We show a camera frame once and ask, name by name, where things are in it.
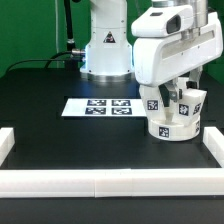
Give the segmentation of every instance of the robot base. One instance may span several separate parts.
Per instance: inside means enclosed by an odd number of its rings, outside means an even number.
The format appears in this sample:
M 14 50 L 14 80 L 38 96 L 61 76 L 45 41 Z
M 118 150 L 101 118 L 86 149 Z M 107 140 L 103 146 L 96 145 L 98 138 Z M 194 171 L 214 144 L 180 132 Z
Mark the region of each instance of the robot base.
M 152 136 L 167 141 L 185 141 L 196 137 L 200 133 L 200 116 L 189 126 L 150 119 L 148 124 L 149 133 Z
M 134 73 L 128 73 L 124 75 L 95 75 L 90 73 L 81 72 L 81 78 L 95 82 L 123 82 L 134 78 Z

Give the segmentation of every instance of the black table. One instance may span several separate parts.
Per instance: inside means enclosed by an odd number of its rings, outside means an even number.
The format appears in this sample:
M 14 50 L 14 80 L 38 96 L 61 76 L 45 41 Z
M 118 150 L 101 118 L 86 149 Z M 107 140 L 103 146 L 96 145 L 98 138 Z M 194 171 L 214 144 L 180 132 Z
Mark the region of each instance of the black table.
M 165 142 L 147 119 L 63 118 L 68 98 L 139 98 L 135 80 L 100 84 L 63 69 L 16 69 L 0 79 L 0 127 L 16 146 L 1 169 L 216 168 L 203 127 L 223 132 L 224 88 L 203 74 L 208 91 L 201 134 Z M 1 223 L 223 223 L 223 197 L 0 199 Z

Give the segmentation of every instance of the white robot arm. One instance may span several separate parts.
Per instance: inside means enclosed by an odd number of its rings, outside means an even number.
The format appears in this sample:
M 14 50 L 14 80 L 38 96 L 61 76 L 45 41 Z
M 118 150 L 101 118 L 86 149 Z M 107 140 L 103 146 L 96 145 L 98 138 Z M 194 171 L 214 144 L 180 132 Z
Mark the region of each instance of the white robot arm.
M 181 141 L 200 131 L 206 96 L 198 90 L 202 65 L 221 56 L 222 30 L 206 0 L 153 0 L 152 7 L 132 24 L 135 76 L 149 121 L 160 139 Z M 190 72 L 189 78 L 181 75 Z M 159 86 L 170 93 L 164 107 Z
M 130 79 L 133 60 L 127 41 L 127 1 L 90 0 L 90 6 L 91 40 L 82 77 L 100 82 Z

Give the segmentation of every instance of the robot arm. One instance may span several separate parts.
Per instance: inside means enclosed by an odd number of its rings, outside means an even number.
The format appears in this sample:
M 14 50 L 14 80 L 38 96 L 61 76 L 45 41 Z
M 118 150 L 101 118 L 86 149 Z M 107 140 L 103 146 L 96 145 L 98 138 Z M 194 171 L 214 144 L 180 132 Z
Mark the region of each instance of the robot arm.
M 207 1 L 153 0 L 132 25 L 135 76 L 149 121 L 149 132 L 163 140 L 193 138 L 200 130 L 206 96 L 198 90 L 202 66 L 221 56 L 222 30 Z M 190 72 L 189 78 L 181 75 Z M 164 107 L 159 86 L 170 93 Z

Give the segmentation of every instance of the table surface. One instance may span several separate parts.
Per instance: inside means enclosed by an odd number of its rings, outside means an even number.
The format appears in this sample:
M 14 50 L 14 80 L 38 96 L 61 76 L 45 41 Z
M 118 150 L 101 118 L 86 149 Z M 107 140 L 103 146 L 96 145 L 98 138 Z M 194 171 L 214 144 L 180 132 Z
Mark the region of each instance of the table surface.
M 166 142 L 150 136 L 145 117 L 61 117 L 68 98 L 139 98 L 135 80 L 100 84 L 63 69 L 12 70 L 0 79 L 0 127 L 14 127 L 16 145 L 1 169 L 218 168 L 202 137 L 205 126 L 224 130 L 224 88 L 207 74 L 200 88 L 208 91 L 201 134 Z M 212 196 L 0 199 L 0 224 L 223 223 L 223 207 L 223 197 Z

